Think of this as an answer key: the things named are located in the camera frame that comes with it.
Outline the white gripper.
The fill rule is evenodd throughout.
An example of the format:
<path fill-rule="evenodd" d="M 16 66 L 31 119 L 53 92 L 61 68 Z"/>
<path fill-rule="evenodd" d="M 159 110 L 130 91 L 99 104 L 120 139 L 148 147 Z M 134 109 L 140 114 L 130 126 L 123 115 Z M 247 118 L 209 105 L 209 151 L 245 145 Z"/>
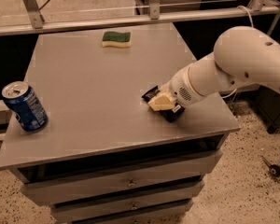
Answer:
<path fill-rule="evenodd" d="M 159 91 L 161 92 L 148 102 L 154 111 L 173 109 L 176 101 L 182 106 L 189 106 L 203 99 L 190 83 L 189 66 L 182 68 L 170 81 L 160 85 Z"/>

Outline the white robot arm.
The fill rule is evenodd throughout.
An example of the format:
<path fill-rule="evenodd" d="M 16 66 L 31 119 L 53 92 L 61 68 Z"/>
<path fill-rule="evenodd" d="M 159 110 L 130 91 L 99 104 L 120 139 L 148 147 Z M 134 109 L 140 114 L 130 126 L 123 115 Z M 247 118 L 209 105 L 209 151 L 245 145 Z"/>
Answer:
<path fill-rule="evenodd" d="M 148 104 L 155 111 L 175 110 L 254 84 L 280 94 L 280 44 L 253 27 L 238 26 L 219 36 L 213 52 L 157 88 Z"/>

